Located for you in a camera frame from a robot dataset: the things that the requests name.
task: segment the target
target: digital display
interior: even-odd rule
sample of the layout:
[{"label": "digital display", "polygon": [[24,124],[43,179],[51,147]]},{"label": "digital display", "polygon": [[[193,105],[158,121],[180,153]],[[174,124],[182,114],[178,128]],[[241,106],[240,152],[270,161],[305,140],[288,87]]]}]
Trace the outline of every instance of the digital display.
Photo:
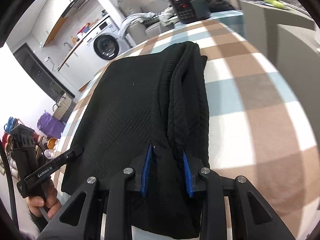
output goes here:
[{"label": "digital display", "polygon": [[105,27],[107,27],[108,26],[108,24],[106,23],[106,22],[104,22],[104,23],[102,23],[102,24],[100,24],[99,25],[99,29],[100,30],[103,30]]},{"label": "digital display", "polygon": [[186,8],[187,7],[187,5],[185,4],[185,3],[180,3],[180,8]]}]

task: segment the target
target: human hand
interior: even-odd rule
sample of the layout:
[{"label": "human hand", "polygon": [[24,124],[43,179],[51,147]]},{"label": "human hand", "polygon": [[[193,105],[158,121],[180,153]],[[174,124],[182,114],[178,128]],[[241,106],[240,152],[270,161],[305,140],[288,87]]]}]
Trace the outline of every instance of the human hand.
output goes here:
[{"label": "human hand", "polygon": [[27,197],[26,202],[30,209],[30,211],[36,216],[41,217],[42,214],[38,207],[43,207],[46,205],[50,210],[48,211],[48,217],[53,218],[53,216],[59,211],[61,208],[61,203],[57,199],[58,191],[54,187],[53,181],[49,179],[48,182],[44,185],[45,190],[48,193],[47,200],[44,202],[42,197],[39,196],[33,196],[33,197]]}]

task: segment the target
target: door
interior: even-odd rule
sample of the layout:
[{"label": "door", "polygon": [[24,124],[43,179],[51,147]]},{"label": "door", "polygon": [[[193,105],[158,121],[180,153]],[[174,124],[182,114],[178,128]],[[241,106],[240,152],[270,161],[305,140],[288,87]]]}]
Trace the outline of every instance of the door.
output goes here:
[{"label": "door", "polygon": [[119,54],[119,44],[117,40],[109,34],[99,35],[93,43],[94,51],[105,60],[112,60]]}]

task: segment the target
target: folded sweater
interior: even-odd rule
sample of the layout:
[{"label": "folded sweater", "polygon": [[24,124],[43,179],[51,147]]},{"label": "folded sweater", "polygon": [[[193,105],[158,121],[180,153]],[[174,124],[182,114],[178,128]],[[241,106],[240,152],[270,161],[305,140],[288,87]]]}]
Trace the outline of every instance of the folded sweater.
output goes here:
[{"label": "folded sweater", "polygon": [[132,225],[175,239],[198,237],[202,205],[186,192],[182,155],[209,167],[206,61],[187,41],[112,62],[75,133],[71,146],[84,152],[67,165],[62,191],[72,194],[90,176],[107,191],[111,177],[151,143],[148,192],[131,196]]}]

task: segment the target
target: cable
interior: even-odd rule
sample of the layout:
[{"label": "cable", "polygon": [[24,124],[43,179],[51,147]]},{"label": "cable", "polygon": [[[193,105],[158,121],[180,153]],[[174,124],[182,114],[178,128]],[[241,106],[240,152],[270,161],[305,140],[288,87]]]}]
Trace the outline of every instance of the cable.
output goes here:
[{"label": "cable", "polygon": [[11,207],[11,216],[12,221],[17,230],[19,230],[19,223],[18,223],[18,215],[17,215],[17,206],[16,206],[16,198],[14,195],[14,188],[13,188],[13,181],[12,181],[12,175],[10,171],[10,165],[7,159],[7,155],[5,154],[4,148],[2,146],[2,142],[0,140],[0,156],[2,158],[5,174],[7,177],[8,182],[8,188],[9,188],[9,197],[10,197],[10,207]]},{"label": "cable", "polygon": [[46,157],[45,157],[45,155],[44,155],[44,151],[43,151],[42,147],[40,146],[40,144],[38,144],[38,143],[35,142],[35,145],[37,145],[37,146],[40,148],[41,152],[42,152],[42,155],[43,155],[43,157],[44,157],[44,159],[43,159],[43,164],[42,164],[42,165],[44,165],[44,162],[45,162],[45,159],[46,159]]}]

